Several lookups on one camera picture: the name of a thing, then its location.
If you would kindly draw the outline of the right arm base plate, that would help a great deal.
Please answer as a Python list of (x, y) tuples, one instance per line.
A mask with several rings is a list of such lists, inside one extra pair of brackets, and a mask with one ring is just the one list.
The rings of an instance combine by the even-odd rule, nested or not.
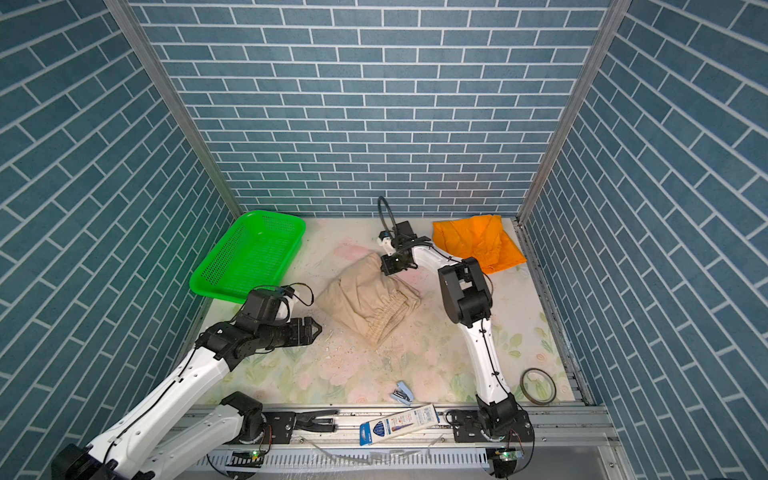
[(528, 412), (518, 408), (500, 418), (477, 409), (450, 409), (445, 419), (456, 443), (531, 443), (535, 432)]

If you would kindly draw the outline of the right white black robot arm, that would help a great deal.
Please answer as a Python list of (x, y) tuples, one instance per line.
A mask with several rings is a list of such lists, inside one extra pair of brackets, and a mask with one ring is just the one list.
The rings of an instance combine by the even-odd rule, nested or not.
[(384, 226), (378, 243), (385, 251), (381, 256), (385, 275), (424, 269), (437, 276), (445, 312), (467, 345), (483, 434), (491, 440), (516, 434), (523, 442), (533, 441), (528, 413), (501, 372), (491, 328), (492, 294), (478, 261), (450, 256), (431, 239), (416, 235), (407, 221)]

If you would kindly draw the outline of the orange shorts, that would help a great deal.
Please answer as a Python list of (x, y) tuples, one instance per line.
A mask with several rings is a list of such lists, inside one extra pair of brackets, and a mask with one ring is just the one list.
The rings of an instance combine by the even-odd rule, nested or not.
[(486, 274), (526, 262), (497, 215), (434, 222), (432, 239), (438, 248), (454, 257), (475, 258)]

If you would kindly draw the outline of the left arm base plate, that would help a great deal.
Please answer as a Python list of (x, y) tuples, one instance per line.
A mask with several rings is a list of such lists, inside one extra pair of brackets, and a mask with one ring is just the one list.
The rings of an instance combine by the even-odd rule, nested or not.
[(295, 425), (295, 412), (259, 412), (244, 417), (236, 441), (242, 444), (288, 444)]

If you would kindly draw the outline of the beige shorts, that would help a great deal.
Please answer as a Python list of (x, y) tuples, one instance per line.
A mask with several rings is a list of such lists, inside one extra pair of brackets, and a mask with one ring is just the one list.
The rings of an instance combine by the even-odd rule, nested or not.
[(331, 280), (316, 300), (327, 317), (372, 347), (379, 347), (421, 304), (417, 290), (385, 275), (382, 266), (381, 258), (370, 253)]

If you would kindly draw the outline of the green plastic basket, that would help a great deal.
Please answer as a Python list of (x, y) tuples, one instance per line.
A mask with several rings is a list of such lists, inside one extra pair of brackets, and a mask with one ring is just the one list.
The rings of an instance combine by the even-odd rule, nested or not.
[(301, 245), (303, 219), (269, 211), (239, 217), (192, 274), (190, 289), (204, 297), (243, 303), (255, 288), (277, 286)]

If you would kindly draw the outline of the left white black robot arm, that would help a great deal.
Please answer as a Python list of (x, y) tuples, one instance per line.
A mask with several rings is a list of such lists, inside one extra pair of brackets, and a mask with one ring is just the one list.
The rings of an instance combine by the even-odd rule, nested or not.
[(203, 331), (169, 376), (113, 426), (84, 447), (64, 447), (51, 462), (52, 478), (174, 479), (226, 443), (269, 448), (273, 430), (263, 405), (242, 392), (184, 431), (170, 431), (245, 359), (317, 339), (321, 326), (292, 314), (299, 300), (290, 285), (252, 290), (231, 319)]

